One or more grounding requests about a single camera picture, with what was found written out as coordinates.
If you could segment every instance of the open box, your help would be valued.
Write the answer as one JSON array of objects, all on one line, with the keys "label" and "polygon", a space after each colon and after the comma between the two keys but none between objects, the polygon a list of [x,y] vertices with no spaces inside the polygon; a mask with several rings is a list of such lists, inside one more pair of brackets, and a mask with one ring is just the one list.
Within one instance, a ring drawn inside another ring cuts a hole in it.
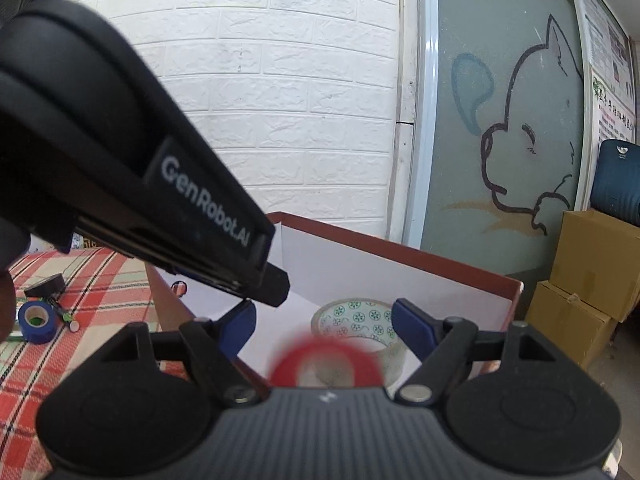
[{"label": "open box", "polygon": [[[270,213],[269,218],[276,226],[269,261],[289,273],[290,293],[278,308],[256,303],[255,332],[238,354],[263,376],[287,342],[311,333],[313,314],[336,300],[392,304],[407,298],[435,318],[465,317],[481,330],[504,330],[513,318],[522,282],[288,213]],[[158,269],[161,282],[148,273],[156,303],[173,285],[194,316],[218,319],[239,301],[184,276]],[[419,364],[408,351],[390,392]]]}]

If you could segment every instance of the red tape roll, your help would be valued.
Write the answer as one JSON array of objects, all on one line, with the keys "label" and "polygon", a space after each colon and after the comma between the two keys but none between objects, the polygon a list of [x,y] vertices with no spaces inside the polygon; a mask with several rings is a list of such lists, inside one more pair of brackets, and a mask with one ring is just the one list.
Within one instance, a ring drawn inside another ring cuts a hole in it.
[{"label": "red tape roll", "polygon": [[358,387],[383,386],[384,381],[376,359],[353,346],[331,338],[313,337],[294,343],[280,358],[271,372],[273,386],[295,388],[298,372],[310,358],[325,354],[340,354],[353,368],[353,385]]}]

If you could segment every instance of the cardboard box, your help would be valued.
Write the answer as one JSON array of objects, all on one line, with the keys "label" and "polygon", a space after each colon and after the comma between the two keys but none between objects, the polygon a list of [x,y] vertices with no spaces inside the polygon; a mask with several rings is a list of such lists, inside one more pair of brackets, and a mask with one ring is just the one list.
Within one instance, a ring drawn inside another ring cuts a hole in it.
[{"label": "cardboard box", "polygon": [[582,368],[602,352],[617,325],[615,319],[549,282],[539,282],[527,322],[540,330]]},{"label": "cardboard box", "polygon": [[599,211],[565,211],[549,282],[624,321],[640,295],[640,228]]},{"label": "cardboard box", "polygon": [[[270,219],[276,234],[269,261],[289,273],[290,293],[278,308],[256,303],[256,330],[239,353],[263,376],[283,345],[310,333],[319,307],[336,300],[371,298],[391,304],[408,298],[436,318],[466,317],[482,330],[504,330],[513,318],[522,282],[299,216],[272,213]],[[164,281],[149,277],[156,303],[178,281],[186,284],[180,299],[196,316],[217,319],[239,301],[189,278],[158,273]],[[419,365],[407,352],[396,386]]]}]

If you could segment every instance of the plaid tablecloth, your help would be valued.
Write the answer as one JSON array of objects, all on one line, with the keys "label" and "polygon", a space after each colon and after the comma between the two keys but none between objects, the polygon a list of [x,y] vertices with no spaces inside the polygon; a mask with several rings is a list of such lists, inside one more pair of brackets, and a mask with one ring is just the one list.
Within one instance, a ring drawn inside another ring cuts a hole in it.
[{"label": "plaid tablecloth", "polygon": [[60,304],[81,329],[61,326],[51,343],[0,344],[0,479],[34,480],[49,470],[35,435],[42,399],[123,325],[145,321],[158,328],[145,267],[105,248],[28,254],[11,269],[18,290],[61,272]]}]

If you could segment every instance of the frosted glass panel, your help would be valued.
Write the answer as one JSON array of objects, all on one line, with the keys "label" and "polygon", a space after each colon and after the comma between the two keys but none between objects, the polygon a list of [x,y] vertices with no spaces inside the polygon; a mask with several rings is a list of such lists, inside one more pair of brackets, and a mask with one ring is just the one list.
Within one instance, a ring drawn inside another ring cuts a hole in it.
[{"label": "frosted glass panel", "polygon": [[583,81],[573,0],[438,0],[422,245],[501,274],[550,265],[573,208]]}]

